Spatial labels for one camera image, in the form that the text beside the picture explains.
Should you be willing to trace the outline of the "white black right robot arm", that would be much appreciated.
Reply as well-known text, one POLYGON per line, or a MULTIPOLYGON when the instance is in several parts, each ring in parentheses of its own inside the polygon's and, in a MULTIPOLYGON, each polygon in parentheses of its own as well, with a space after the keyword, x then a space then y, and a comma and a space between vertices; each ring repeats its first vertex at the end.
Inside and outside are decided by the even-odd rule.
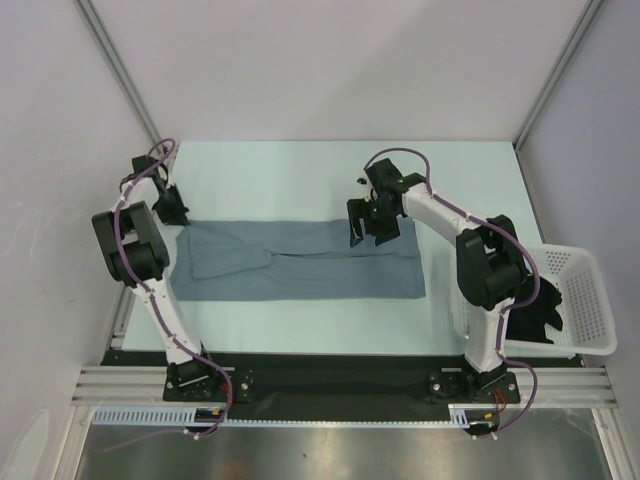
POLYGON ((538 269, 512 221, 504 215, 481 219, 454 205, 435 190, 428 173, 402 174, 386 151, 365 164, 358 182, 364 197, 347 202, 352 246, 366 236, 376 245, 394 240, 399 220, 410 218, 454 248, 458 289, 481 313, 469 328, 461 388, 473 401, 486 400, 507 373, 503 343, 509 313, 533 303, 540 290, 538 269))

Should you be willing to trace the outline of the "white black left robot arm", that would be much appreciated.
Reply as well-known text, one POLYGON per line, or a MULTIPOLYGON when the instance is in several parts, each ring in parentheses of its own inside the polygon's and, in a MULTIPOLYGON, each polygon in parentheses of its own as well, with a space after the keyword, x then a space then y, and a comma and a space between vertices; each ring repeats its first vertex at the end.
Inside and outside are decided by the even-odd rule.
POLYGON ((165 345, 167 402, 229 401, 231 382, 215 366, 198 335, 187 326, 166 271, 170 255, 158 225, 186 226, 188 209, 169 169, 151 155, 132 159, 110 210, 92 227, 111 277, 147 309, 165 345))

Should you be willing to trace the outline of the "light blue t shirt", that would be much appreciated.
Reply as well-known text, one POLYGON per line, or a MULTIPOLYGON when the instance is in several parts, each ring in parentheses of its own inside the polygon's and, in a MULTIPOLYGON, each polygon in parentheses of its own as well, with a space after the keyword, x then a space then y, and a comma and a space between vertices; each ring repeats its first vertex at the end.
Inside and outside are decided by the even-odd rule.
POLYGON ((419 299, 425 280, 415 225, 382 245, 352 246, 345 219, 195 221, 177 236, 170 276, 181 301, 419 299))

